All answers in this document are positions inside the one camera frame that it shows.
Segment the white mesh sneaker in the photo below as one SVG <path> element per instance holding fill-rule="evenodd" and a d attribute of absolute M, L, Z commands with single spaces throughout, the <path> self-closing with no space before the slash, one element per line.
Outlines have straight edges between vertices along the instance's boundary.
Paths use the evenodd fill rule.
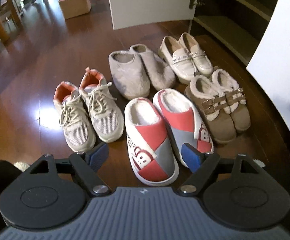
<path fill-rule="evenodd" d="M 118 140 L 124 132 L 124 117 L 110 93 L 111 86 L 112 82 L 106 81 L 103 74 L 88 67 L 79 86 L 92 126 L 106 143 Z"/>
<path fill-rule="evenodd" d="M 65 141 L 73 152 L 87 152 L 96 142 L 95 132 L 76 85 L 62 81 L 55 89 L 54 107 Z"/>

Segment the beige loafer with buckle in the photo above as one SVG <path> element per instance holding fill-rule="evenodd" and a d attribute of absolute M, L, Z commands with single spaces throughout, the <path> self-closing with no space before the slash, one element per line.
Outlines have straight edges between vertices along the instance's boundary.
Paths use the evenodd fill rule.
<path fill-rule="evenodd" d="M 198 72 L 201 75 L 210 77 L 214 72 L 214 68 L 198 41 L 191 34 L 183 33 L 179 38 L 179 43 L 189 51 Z"/>

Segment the cardboard box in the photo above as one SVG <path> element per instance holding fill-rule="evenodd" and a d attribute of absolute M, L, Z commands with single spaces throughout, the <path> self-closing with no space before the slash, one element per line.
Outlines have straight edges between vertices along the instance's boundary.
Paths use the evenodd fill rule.
<path fill-rule="evenodd" d="M 59 5 L 65 20 L 88 14 L 92 7 L 90 0 L 59 0 Z"/>

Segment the red grey cartoon slipper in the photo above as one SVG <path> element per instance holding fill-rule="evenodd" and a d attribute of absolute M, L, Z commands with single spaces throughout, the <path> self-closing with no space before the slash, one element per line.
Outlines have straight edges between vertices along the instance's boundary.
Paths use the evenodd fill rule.
<path fill-rule="evenodd" d="M 179 175 L 166 124 L 153 103 L 135 98 L 125 106 L 126 142 L 132 170 L 148 186 L 167 186 Z"/>

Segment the white cabinet door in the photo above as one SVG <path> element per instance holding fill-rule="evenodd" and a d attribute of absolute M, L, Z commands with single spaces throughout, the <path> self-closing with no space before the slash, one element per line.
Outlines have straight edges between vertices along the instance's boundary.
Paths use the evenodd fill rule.
<path fill-rule="evenodd" d="M 109 0 L 114 30 L 166 21 L 191 20 L 196 0 Z"/>

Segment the brown fleece buckle shoe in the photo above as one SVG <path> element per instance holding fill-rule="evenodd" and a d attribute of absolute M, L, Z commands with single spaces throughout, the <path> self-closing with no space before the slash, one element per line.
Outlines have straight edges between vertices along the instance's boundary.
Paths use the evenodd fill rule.
<path fill-rule="evenodd" d="M 227 144 L 237 136 L 225 93 L 203 75 L 194 77 L 185 96 L 195 104 L 210 135 L 219 144 Z"/>

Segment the metal door hinge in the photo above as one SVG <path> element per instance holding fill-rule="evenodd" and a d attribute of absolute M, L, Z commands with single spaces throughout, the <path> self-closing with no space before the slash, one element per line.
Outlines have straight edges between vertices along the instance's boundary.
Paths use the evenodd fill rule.
<path fill-rule="evenodd" d="M 204 4 L 204 0 L 189 0 L 189 9 L 194 9 L 195 7 L 203 6 Z"/>

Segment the grey plush slipper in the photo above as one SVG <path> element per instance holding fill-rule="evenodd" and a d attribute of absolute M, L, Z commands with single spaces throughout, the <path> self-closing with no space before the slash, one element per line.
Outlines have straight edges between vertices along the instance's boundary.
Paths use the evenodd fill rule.
<path fill-rule="evenodd" d="M 114 51 L 108 56 L 114 85 L 128 100 L 146 98 L 150 93 L 150 80 L 138 54 L 127 50 Z"/>
<path fill-rule="evenodd" d="M 141 57 L 148 77 L 157 91 L 173 88 L 176 80 L 175 74 L 159 55 L 154 53 L 145 44 L 134 44 L 130 47 L 129 51 Z"/>

